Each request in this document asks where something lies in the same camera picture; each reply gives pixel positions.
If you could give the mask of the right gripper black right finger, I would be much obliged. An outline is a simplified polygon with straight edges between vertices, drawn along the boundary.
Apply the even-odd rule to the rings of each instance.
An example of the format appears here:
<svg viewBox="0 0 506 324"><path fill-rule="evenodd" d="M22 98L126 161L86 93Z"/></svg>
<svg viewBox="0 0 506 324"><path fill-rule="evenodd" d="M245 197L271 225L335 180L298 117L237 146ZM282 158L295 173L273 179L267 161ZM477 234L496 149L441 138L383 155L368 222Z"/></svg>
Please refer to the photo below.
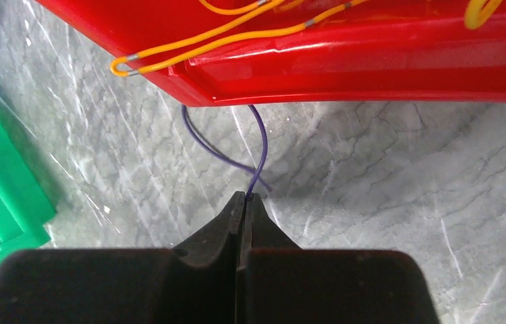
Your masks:
<svg viewBox="0 0 506 324"><path fill-rule="evenodd" d="M259 194L245 197L237 233L237 322L247 320L246 269L253 248L292 248L299 246L269 217Z"/></svg>

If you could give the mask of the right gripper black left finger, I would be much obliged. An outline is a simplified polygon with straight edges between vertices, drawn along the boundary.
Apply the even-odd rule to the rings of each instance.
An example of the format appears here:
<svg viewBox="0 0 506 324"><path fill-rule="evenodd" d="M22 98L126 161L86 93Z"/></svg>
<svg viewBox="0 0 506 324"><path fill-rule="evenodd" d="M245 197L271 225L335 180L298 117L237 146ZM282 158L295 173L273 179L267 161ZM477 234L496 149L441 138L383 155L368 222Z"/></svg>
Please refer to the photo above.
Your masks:
<svg viewBox="0 0 506 324"><path fill-rule="evenodd" d="M234 323L245 194L172 250L163 282L164 323Z"/></svg>

